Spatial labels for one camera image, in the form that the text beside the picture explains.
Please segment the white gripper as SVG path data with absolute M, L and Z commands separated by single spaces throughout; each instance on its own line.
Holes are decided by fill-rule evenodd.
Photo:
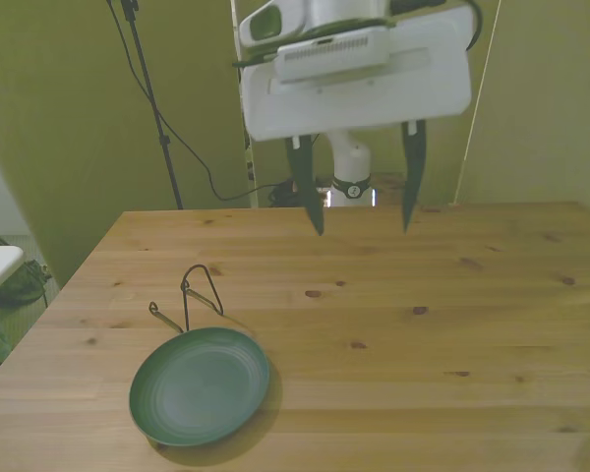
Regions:
M 288 138 L 299 201 L 320 236 L 311 135 L 406 122 L 407 232 L 426 167 L 425 119 L 460 114 L 471 101 L 472 8 L 395 20 L 386 4 L 265 4 L 242 22 L 239 41 L 252 56 L 240 66 L 248 134 Z

